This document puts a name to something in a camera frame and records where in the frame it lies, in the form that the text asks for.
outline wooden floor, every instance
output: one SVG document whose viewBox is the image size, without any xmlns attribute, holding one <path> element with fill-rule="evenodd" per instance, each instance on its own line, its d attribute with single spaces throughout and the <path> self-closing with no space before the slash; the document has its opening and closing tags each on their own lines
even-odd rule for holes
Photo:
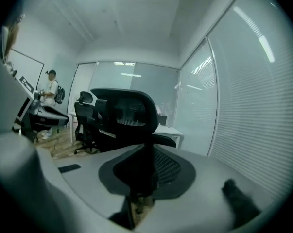
<svg viewBox="0 0 293 233">
<path fill-rule="evenodd" d="M 54 127 L 52 131 L 52 136 L 50 138 L 48 138 L 47 140 L 43 140 L 42 137 L 43 136 L 41 135 L 41 133 L 37 135 L 38 142 L 35 142 L 35 146 L 48 149 L 53 159 L 91 155 L 89 152 L 90 149 L 79 150 L 78 154 L 74 154 L 74 150 L 81 147 L 82 143 L 76 140 L 73 144 L 70 143 L 69 128 L 60 128 L 58 136 L 57 128 Z M 96 153 L 99 153 L 99 151 L 92 149 L 92 154 Z"/>
</svg>

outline backpack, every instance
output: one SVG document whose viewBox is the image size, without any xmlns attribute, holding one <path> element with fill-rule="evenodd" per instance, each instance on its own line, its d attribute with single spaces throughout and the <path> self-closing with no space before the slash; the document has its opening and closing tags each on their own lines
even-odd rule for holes
<svg viewBox="0 0 293 233">
<path fill-rule="evenodd" d="M 65 97 L 65 90 L 62 87 L 60 87 L 59 83 L 58 83 L 58 90 L 57 90 L 56 95 L 54 96 L 54 100 L 56 103 L 62 104 L 64 97 Z"/>
</svg>

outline black cap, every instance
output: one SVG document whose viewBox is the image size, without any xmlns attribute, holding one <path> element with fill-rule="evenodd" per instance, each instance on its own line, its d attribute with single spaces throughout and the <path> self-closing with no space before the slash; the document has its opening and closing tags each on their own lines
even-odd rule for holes
<svg viewBox="0 0 293 233">
<path fill-rule="evenodd" d="M 53 73 L 54 75 L 56 75 L 55 70 L 50 70 L 50 71 L 48 72 L 48 74 L 49 74 L 49 73 Z"/>
</svg>

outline white ceiling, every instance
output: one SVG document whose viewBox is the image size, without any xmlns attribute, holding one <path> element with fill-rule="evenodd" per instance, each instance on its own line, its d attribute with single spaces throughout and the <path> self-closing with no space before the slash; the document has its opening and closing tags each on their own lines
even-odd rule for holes
<svg viewBox="0 0 293 233">
<path fill-rule="evenodd" d="M 189 17 L 202 17 L 213 0 L 24 0 L 61 38 L 91 42 L 114 34 L 179 37 Z"/>
</svg>

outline shoe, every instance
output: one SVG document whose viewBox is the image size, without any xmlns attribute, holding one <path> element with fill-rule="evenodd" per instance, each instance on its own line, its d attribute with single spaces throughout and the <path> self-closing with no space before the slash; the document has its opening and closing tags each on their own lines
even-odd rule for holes
<svg viewBox="0 0 293 233">
<path fill-rule="evenodd" d="M 45 133 L 45 135 L 44 135 L 44 137 L 42 138 L 43 140 L 47 140 L 48 138 L 50 138 L 51 137 L 51 134 L 47 134 L 47 133 Z"/>
</svg>

